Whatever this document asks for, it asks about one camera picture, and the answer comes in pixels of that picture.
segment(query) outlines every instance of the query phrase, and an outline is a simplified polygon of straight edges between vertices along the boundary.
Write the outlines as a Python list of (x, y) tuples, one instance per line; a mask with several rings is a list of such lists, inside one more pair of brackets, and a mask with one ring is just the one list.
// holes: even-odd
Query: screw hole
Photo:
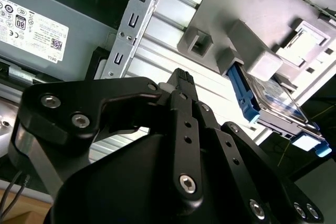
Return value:
[(233, 159), (233, 163), (235, 163), (236, 165), (239, 165), (239, 161), (237, 159)]
[(189, 124), (188, 122), (184, 122), (184, 125), (187, 126), (188, 128), (191, 128), (191, 124)]
[(157, 87), (154, 84), (148, 83), (147, 86), (148, 86), (148, 88), (150, 88), (153, 91), (157, 90)]
[(184, 141), (185, 141), (186, 143), (188, 143), (188, 144), (191, 144), (191, 143), (192, 143), (191, 139), (190, 139), (189, 137), (187, 137), (187, 136), (184, 137)]

